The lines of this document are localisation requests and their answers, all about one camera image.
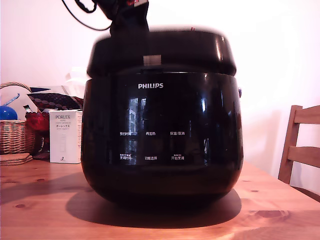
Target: black cable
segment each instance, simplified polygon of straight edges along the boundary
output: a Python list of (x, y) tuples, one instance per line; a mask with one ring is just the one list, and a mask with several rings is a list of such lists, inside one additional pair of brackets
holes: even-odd
[(87, 28), (90, 28), (90, 29), (96, 30), (96, 31), (105, 31), (105, 30), (108, 30), (108, 29), (111, 27), (111, 25), (110, 25), (110, 26), (108, 26), (107, 28), (98, 29), (98, 28), (94, 28), (94, 27), (92, 27), (92, 26), (89, 26), (89, 25), (85, 24), (84, 22), (80, 21), (80, 20), (71, 12), (71, 10), (68, 8), (67, 4), (65, 3), (65, 0), (62, 0), (62, 2), (63, 2), (63, 5), (66, 7), (66, 9), (69, 11), (69, 13), (75, 18), (75, 20), (77, 20), (79, 23), (81, 23), (82, 25), (86, 26)]

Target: black rice cooker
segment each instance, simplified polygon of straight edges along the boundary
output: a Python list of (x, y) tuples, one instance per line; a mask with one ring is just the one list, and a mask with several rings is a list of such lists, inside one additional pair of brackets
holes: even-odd
[(81, 163), (99, 195), (122, 205), (196, 206), (233, 188), (243, 140), (224, 36), (117, 34), (95, 44), (87, 72)]

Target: handle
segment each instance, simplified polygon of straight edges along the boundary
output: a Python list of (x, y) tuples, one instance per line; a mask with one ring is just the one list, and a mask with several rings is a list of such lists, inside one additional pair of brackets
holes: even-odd
[(32, 93), (31, 88), (30, 88), (28, 85), (25, 85), (25, 84), (23, 84), (23, 83), (21, 83), (21, 82), (15, 82), (15, 81), (6, 82), (6, 83), (0, 84), (0, 89), (4, 89), (4, 88), (10, 87), (10, 86), (22, 87), (22, 88), (24, 88), (24, 89), (27, 89), (30, 93)]

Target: wicker basket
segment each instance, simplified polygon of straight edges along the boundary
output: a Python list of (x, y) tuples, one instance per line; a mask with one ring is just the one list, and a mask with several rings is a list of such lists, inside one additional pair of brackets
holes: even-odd
[[(8, 86), (20, 86), (30, 89), (18, 82), (7, 82), (0, 89)], [(36, 145), (36, 133), (23, 120), (0, 120), (0, 155), (32, 153)]]

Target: rice cooker lid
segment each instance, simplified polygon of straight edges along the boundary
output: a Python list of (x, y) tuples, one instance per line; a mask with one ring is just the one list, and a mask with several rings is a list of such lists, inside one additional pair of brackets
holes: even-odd
[(212, 72), (234, 76), (236, 65), (227, 39), (205, 31), (136, 31), (98, 41), (87, 73), (92, 78), (112, 73), (161, 70)]

